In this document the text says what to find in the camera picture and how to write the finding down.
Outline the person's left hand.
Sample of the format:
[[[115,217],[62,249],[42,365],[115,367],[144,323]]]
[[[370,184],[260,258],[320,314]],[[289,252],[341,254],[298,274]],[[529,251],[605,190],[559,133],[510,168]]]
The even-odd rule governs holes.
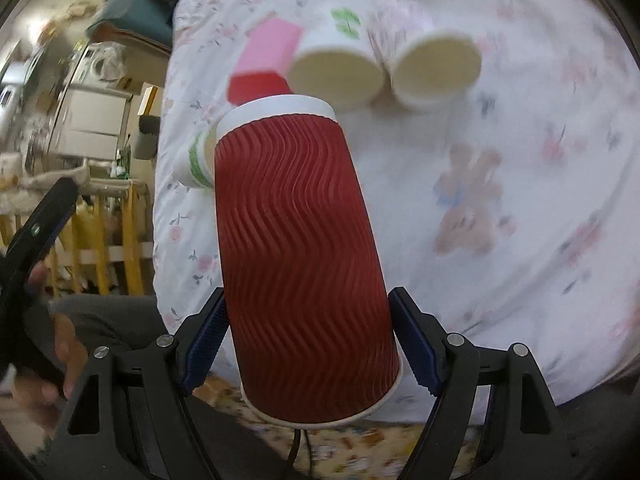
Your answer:
[[[51,315],[54,327],[54,352],[64,367],[63,394],[69,399],[77,379],[82,372],[88,353],[76,337],[75,326],[68,316],[62,313]],[[30,408],[48,408],[61,397],[56,385],[47,382],[34,373],[18,373],[13,385],[14,399]]]

